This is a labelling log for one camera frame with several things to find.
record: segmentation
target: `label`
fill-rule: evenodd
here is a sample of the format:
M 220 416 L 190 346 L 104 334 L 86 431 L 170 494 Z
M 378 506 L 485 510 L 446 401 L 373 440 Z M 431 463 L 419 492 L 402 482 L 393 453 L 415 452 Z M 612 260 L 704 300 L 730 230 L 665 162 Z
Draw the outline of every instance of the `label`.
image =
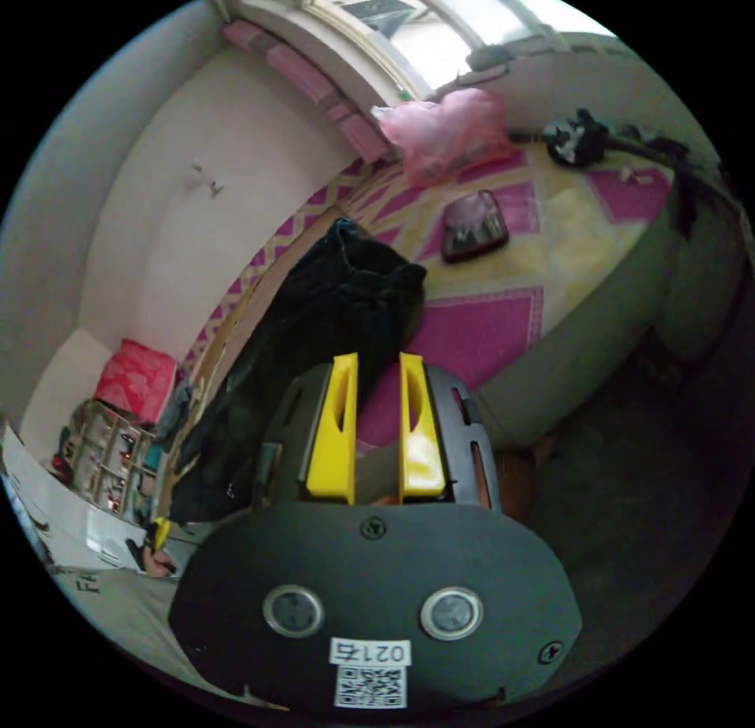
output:
M 330 639 L 330 663 L 336 673 L 336 707 L 392 710 L 407 706 L 407 668 L 411 642 Z
M 411 642 L 373 642 L 364 639 L 330 639 L 331 665 L 368 667 L 409 667 Z
M 407 706 L 405 667 L 339 665 L 336 707 L 358 710 L 396 710 Z

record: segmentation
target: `bed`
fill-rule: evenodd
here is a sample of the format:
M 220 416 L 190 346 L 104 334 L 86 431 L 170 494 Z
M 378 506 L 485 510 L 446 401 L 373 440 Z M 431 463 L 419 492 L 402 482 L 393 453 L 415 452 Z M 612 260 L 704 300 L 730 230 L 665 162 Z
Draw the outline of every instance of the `bed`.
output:
M 621 181 L 627 165 L 644 185 Z M 449 266 L 439 253 L 440 213 L 479 189 L 494 193 L 510 243 Z M 623 153 L 579 172 L 554 165 L 542 145 L 522 145 L 431 189 L 409 186 L 400 163 L 357 162 L 324 191 L 284 223 L 202 329 L 183 365 L 201 391 L 184 433 L 288 270 L 338 216 L 427 268 L 425 311 L 408 350 L 476 392 L 495 447 L 548 432 L 628 357 L 661 313 L 683 242 L 672 171 Z M 398 410 L 390 369 L 360 416 L 360 453 L 395 441 Z

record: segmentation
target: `yellow bracket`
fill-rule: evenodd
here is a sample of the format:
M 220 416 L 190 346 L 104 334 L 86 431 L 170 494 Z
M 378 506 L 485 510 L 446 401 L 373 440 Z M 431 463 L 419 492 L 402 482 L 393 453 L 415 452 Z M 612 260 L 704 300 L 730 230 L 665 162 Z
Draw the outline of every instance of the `yellow bracket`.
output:
M 307 474 L 307 492 L 315 500 L 354 505 L 358 369 L 356 353 L 333 359 Z
M 422 356 L 402 353 L 400 375 L 399 499 L 440 497 L 446 480 Z
M 155 519 L 157 524 L 157 530 L 155 531 L 155 542 L 153 548 L 155 550 L 161 550 L 165 544 L 165 540 L 168 538 L 168 534 L 171 530 L 171 522 L 167 518 L 158 517 Z

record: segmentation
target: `smartphone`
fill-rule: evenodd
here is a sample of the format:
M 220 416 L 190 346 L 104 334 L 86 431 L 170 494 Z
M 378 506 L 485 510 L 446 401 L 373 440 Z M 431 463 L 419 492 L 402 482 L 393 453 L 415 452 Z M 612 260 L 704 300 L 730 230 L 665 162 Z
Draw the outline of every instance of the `smartphone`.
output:
M 509 242 L 509 231 L 490 191 L 477 191 L 452 201 L 443 217 L 440 255 L 446 262 L 473 259 Z

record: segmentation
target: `pink plastic bag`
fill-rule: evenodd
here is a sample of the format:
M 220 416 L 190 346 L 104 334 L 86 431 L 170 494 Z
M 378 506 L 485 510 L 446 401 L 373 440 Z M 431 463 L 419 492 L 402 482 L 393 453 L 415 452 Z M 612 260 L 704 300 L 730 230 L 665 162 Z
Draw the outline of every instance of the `pink plastic bag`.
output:
M 373 113 L 385 137 L 403 152 L 403 169 L 413 186 L 433 186 L 514 151 L 503 99 L 482 89 L 454 91 L 440 104 L 407 101 Z

